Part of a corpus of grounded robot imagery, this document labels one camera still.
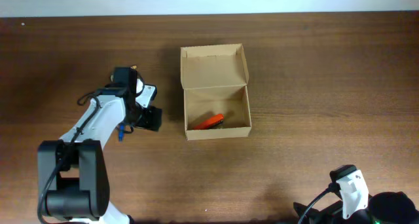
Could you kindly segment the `brown cardboard box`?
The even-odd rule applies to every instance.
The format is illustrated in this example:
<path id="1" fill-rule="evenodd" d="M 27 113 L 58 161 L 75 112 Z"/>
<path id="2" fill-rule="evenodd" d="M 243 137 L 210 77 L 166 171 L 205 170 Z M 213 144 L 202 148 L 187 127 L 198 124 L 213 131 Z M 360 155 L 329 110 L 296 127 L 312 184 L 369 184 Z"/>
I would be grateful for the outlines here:
<path id="1" fill-rule="evenodd" d="M 180 48 L 180 79 L 187 140 L 249 136 L 249 71 L 243 44 Z M 217 114 L 224 115 L 221 124 L 207 130 L 193 129 Z"/>

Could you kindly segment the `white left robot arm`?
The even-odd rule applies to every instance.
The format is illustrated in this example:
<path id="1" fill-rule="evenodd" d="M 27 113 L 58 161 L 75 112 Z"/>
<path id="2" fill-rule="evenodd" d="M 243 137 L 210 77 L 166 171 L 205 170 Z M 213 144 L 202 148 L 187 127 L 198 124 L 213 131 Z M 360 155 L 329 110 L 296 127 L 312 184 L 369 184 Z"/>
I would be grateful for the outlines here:
<path id="1" fill-rule="evenodd" d="M 114 130 L 122 138 L 134 129 L 158 131 L 162 110 L 151 103 L 157 87 L 144 83 L 133 67 L 116 67 L 111 82 L 77 100 L 88 109 L 58 140 L 37 150 L 38 204 L 41 223 L 133 223 L 110 201 L 103 148 Z"/>

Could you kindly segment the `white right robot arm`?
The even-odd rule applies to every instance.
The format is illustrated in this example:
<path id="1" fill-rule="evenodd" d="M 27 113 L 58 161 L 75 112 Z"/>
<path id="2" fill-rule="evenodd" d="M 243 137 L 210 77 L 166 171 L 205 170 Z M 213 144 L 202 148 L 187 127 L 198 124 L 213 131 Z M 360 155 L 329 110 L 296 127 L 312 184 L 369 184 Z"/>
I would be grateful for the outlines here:
<path id="1" fill-rule="evenodd" d="M 418 209 L 404 192 L 370 195 L 361 170 L 353 164 L 329 175 L 330 184 L 308 205 L 293 204 L 298 224 L 418 224 Z"/>

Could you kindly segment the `blue pen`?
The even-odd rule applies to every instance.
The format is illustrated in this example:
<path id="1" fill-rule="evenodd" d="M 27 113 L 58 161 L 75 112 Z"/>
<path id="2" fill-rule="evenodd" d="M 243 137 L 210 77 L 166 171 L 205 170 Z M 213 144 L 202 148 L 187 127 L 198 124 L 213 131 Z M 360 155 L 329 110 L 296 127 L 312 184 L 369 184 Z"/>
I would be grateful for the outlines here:
<path id="1" fill-rule="evenodd" d="M 124 129 L 125 129 L 125 124 L 124 123 L 120 123 L 118 126 L 118 141 L 122 142 L 124 139 Z"/>

